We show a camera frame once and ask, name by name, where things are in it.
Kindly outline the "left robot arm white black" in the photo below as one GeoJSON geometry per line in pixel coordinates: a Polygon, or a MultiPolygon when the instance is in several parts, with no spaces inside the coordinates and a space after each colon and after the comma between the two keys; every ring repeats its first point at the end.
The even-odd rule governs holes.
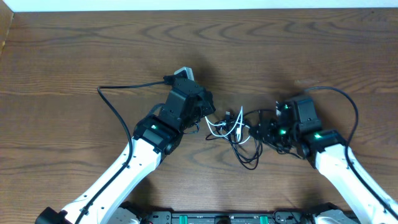
{"type": "Polygon", "coordinates": [[[173,87],[165,103],[140,120],[114,163],[60,212],[47,207],[36,223],[107,223],[137,184],[180,144],[185,130],[215,112],[213,95],[202,87],[173,87]]]}

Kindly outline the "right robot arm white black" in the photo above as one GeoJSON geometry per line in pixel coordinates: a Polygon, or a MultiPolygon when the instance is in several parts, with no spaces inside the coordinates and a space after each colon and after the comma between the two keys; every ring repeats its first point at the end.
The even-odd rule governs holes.
{"type": "Polygon", "coordinates": [[[360,223],[397,223],[397,202],[363,169],[337,131],[324,130],[320,121],[270,119],[249,133],[283,153],[296,146],[297,152],[339,191],[360,223]]]}

